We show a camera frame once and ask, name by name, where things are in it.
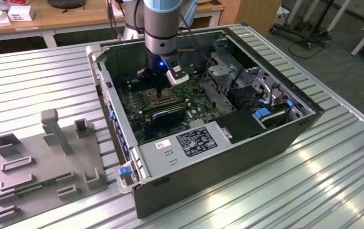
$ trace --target white label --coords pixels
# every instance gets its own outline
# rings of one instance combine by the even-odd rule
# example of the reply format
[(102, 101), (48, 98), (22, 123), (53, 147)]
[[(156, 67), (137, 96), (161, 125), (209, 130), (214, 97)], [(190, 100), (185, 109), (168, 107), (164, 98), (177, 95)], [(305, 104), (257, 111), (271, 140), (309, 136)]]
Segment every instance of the white label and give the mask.
[(169, 140), (166, 139), (166, 140), (164, 140), (164, 141), (161, 141), (161, 142), (157, 142), (154, 145), (156, 145), (156, 148), (157, 148), (157, 149), (161, 149), (161, 148), (169, 146), (169, 145), (170, 145), (170, 142), (169, 142)]
[(37, 30), (37, 26), (33, 27), (24, 27), (24, 28), (16, 28), (16, 31), (24, 31), (24, 30)]

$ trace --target sticker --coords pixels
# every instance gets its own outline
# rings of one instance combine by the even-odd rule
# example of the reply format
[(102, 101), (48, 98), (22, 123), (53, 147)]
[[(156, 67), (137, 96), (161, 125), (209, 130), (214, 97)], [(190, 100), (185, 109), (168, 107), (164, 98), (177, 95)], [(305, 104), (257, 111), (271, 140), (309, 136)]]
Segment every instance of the sticker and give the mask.
[(24, 30), (37, 30), (37, 26), (33, 27), (22, 27), (22, 28), (16, 28), (16, 31), (24, 31)]
[(169, 146), (169, 145), (170, 145), (170, 142), (169, 142), (168, 139), (164, 140), (164, 141), (161, 141), (161, 142), (157, 142), (157, 143), (154, 144), (154, 146), (156, 146), (157, 149), (161, 149), (161, 148), (164, 148), (164, 147), (166, 147), (166, 146)]
[(217, 144), (205, 127), (176, 136), (176, 139), (181, 144), (184, 153), (189, 157), (217, 147)]

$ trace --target slotted aluminum surface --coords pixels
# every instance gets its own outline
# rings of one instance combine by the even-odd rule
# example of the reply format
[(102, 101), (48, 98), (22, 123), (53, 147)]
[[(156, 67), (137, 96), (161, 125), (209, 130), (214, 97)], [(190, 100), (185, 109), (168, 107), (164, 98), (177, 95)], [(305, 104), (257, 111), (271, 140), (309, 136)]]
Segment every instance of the slotted aluminum surface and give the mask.
[(8, 228), (364, 228), (364, 116), (249, 27), (230, 29), (326, 112), (282, 154), (144, 219), (117, 190), (85, 44), (0, 55), (0, 134), (40, 133), (37, 112), (52, 107), (60, 126), (92, 120), (109, 183)]

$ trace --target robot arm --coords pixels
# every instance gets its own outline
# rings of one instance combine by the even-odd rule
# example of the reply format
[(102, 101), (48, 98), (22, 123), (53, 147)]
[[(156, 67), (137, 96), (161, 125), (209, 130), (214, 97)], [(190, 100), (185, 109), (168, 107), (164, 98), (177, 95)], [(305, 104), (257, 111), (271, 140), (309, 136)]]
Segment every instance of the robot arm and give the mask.
[(146, 63), (138, 75), (149, 79), (160, 93), (165, 87), (162, 78), (177, 85), (193, 72), (192, 66), (180, 65), (176, 50), (178, 27), (192, 25), (197, 0), (124, 0), (124, 4), (126, 28), (144, 31), (145, 36)]

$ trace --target green circuit board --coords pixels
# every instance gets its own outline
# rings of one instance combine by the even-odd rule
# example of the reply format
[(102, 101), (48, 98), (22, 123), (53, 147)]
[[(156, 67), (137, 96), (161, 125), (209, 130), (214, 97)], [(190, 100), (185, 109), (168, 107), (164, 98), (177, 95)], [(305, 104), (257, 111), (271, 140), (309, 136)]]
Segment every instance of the green circuit board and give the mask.
[[(160, 99), (154, 97), (154, 89), (148, 89), (121, 94), (120, 100), (140, 145), (188, 130), (193, 120), (205, 124), (221, 115), (194, 79), (164, 89)], [(173, 109), (185, 112), (182, 121), (164, 129), (152, 129), (154, 115)]]

